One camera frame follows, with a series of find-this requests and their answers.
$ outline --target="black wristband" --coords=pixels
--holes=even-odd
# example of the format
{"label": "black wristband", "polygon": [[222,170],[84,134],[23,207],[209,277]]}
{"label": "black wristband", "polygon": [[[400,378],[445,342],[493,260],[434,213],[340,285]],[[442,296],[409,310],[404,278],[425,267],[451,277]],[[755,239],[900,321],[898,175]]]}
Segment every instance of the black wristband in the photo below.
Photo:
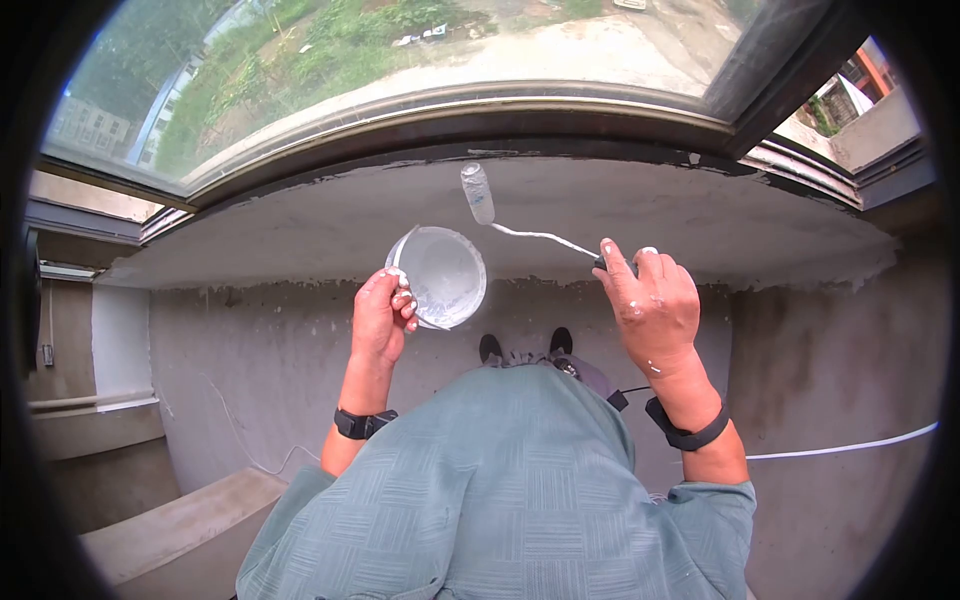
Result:
{"label": "black wristband", "polygon": [[666,434],[666,442],[684,452],[692,452],[716,440],[717,436],[727,428],[727,421],[730,420],[727,403],[723,402],[720,404],[720,414],[717,415],[717,418],[697,433],[686,429],[677,429],[670,422],[670,418],[666,416],[666,411],[663,410],[663,405],[660,404],[660,399],[656,396],[647,400],[647,415],[650,415],[650,419],[653,419],[657,427]]}
{"label": "black wristband", "polygon": [[383,411],[363,417],[340,408],[333,413],[333,422],[337,425],[337,431],[351,440],[369,440],[381,427],[394,419],[396,419],[396,411]]}

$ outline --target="window frame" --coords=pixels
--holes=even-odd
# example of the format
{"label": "window frame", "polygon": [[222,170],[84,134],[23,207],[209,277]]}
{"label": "window frame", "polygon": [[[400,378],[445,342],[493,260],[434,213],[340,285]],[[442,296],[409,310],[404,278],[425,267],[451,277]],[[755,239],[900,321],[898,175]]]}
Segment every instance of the window frame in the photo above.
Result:
{"label": "window frame", "polygon": [[[751,24],[774,19],[776,8],[787,5],[791,5],[791,0],[768,0]],[[233,161],[206,174],[210,180],[201,176],[196,182],[188,182],[191,187],[185,194],[174,191],[175,186],[169,181],[138,169],[127,170],[106,162],[104,168],[82,166],[68,159],[68,151],[64,151],[67,159],[41,155],[38,168],[195,213],[309,167],[335,164],[358,154],[386,153],[398,147],[427,148],[441,140],[518,134],[587,135],[659,143],[739,160],[836,73],[868,36],[866,24],[855,7],[841,0],[804,0],[797,11],[796,22],[791,19],[789,24],[792,27],[800,23],[808,35],[789,56],[761,61],[767,65],[767,71],[773,70],[772,74],[764,75],[764,69],[758,67],[742,71],[739,76],[725,75],[736,75],[735,66],[743,61],[751,44],[771,36],[785,37],[782,23],[775,23],[777,26],[766,35],[748,27],[704,99],[629,85],[573,81],[525,80],[430,89],[328,115],[325,120],[342,125],[326,131],[314,122],[251,144]],[[191,67],[195,73],[192,63],[184,70],[190,74]],[[712,95],[721,94],[724,89],[750,89],[749,82],[763,78],[768,82],[752,94],[752,101],[747,95],[735,99],[741,105],[749,104],[732,123],[700,113]],[[521,88],[527,90],[527,95],[510,95]],[[323,132],[304,136],[304,130]],[[96,165],[96,159],[83,159]],[[268,164],[269,169],[262,168]],[[107,169],[129,171],[130,175],[113,175]]]}

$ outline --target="person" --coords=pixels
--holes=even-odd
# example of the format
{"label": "person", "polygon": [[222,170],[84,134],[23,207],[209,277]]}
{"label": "person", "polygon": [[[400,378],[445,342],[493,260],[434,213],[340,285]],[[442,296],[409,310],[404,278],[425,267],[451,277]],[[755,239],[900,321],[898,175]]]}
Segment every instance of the person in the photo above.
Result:
{"label": "person", "polygon": [[599,370],[579,359],[555,368],[572,351],[562,332],[547,360],[494,369],[511,365],[485,336],[487,367],[391,420],[391,374],[418,320],[403,274],[381,270],[355,298],[321,463],[278,500],[238,598],[744,598],[755,493],[693,346],[696,286],[667,254],[637,252],[634,276],[612,240],[600,246],[609,271],[593,272],[668,419],[659,424],[699,445],[682,452],[684,480],[665,501],[634,477]]}

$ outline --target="black handle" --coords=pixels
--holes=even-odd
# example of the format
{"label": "black handle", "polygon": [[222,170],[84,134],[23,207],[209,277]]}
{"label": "black handle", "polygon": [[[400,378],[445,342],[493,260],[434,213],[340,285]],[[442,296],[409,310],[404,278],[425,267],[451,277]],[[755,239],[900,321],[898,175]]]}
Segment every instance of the black handle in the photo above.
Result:
{"label": "black handle", "polygon": [[[634,272],[634,277],[640,276],[640,269],[636,267],[635,263],[627,260],[626,258],[624,258],[623,261],[627,263],[627,265],[630,267],[630,270]],[[607,271],[607,261],[604,259],[603,256],[597,256],[596,258],[594,258],[593,266],[596,267],[597,269],[603,269],[604,271]]]}

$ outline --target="wall outlet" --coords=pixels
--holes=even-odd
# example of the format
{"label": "wall outlet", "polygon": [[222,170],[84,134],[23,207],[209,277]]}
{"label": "wall outlet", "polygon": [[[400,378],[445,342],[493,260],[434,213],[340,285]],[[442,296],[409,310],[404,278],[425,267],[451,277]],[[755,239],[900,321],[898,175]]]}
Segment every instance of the wall outlet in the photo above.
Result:
{"label": "wall outlet", "polygon": [[54,366],[54,347],[50,344],[44,344],[40,347],[43,350],[43,366],[44,367],[53,367]]}

